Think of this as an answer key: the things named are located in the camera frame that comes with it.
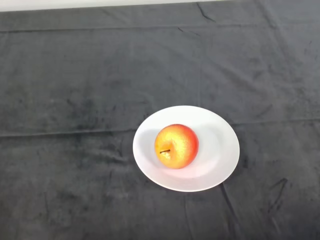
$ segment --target red apple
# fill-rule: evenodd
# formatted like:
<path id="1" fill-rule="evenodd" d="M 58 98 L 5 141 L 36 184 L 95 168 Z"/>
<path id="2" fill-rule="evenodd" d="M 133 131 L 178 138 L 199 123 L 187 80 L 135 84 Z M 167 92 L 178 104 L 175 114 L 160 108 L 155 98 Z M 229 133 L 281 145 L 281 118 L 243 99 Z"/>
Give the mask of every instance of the red apple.
<path id="1" fill-rule="evenodd" d="M 181 169 L 196 157 L 199 141 L 195 132 L 182 124 L 166 126 L 156 136 L 154 143 L 158 159 L 168 168 Z"/>

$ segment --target white plate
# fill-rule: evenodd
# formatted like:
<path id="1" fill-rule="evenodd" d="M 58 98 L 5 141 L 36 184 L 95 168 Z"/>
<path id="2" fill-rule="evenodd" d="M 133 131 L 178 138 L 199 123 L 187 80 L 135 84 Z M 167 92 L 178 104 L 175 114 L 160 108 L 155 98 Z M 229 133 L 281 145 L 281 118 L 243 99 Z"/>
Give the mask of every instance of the white plate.
<path id="1" fill-rule="evenodd" d="M 164 127 L 183 124 L 198 137 L 199 150 L 182 169 L 165 167 L 157 158 L 155 140 Z M 219 115 L 196 106 L 173 106 L 157 111 L 139 126 L 133 139 L 133 155 L 141 171 L 156 184 L 181 192 L 210 189 L 235 170 L 240 154 L 232 127 Z"/>

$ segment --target tablecloth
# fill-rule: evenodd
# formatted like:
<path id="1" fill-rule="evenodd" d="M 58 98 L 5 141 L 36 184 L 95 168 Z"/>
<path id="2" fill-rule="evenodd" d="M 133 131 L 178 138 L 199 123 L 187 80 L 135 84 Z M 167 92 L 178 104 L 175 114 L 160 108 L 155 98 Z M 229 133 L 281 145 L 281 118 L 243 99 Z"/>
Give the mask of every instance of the tablecloth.
<path id="1" fill-rule="evenodd" d="M 320 239 L 320 1 L 0 13 L 1 240 Z M 211 110 L 240 158 L 222 184 L 149 180 L 135 131 Z"/>

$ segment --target apple stem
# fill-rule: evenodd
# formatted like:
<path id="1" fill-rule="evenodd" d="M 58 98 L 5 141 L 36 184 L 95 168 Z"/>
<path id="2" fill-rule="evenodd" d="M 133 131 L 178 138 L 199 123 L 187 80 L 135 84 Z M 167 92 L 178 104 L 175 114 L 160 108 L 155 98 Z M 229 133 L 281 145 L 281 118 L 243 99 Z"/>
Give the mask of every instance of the apple stem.
<path id="1" fill-rule="evenodd" d="M 165 150 L 165 151 L 161 151 L 160 153 L 165 153 L 165 152 L 170 152 L 170 149 L 169 150 Z"/>

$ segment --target apple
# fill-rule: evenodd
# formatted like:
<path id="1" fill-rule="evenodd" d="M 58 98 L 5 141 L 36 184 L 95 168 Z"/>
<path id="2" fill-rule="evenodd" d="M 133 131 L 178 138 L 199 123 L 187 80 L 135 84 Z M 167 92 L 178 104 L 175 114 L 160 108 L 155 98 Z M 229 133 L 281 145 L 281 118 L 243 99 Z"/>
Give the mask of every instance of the apple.
<path id="1" fill-rule="evenodd" d="M 190 127 L 173 124 L 158 133 L 154 148 L 163 165 L 171 169 L 182 169 L 195 159 L 199 140 Z"/>

